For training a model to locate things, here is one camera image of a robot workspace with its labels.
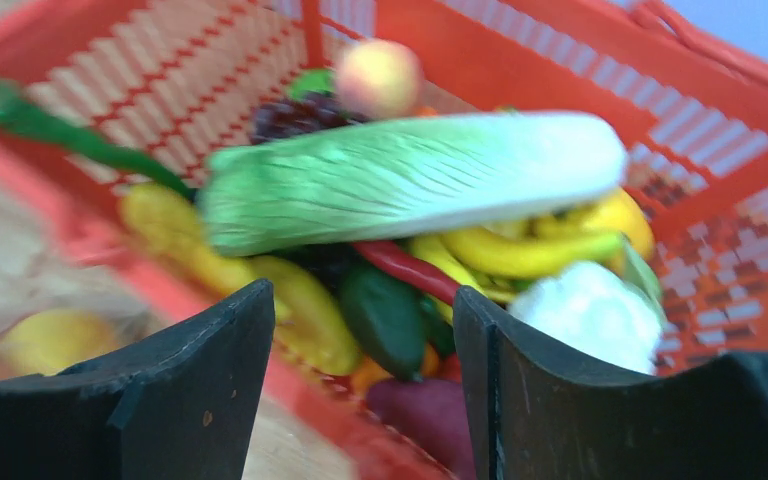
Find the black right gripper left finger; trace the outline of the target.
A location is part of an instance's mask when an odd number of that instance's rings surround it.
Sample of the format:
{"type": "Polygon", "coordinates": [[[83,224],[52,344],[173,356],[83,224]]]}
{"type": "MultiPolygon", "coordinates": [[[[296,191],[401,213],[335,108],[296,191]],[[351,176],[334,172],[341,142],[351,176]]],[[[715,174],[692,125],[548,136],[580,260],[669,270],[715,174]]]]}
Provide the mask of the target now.
{"type": "Polygon", "coordinates": [[[0,479],[239,479],[275,326],[255,281],[54,376],[0,381],[0,479]]]}

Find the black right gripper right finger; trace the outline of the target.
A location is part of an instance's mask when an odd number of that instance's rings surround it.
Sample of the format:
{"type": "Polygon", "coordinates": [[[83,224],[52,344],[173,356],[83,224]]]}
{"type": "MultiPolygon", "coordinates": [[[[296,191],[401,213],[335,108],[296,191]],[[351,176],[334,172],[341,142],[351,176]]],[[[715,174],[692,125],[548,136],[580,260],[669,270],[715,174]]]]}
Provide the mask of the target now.
{"type": "Polygon", "coordinates": [[[768,479],[768,352],[647,376],[469,287],[454,327],[481,479],[768,479]]]}

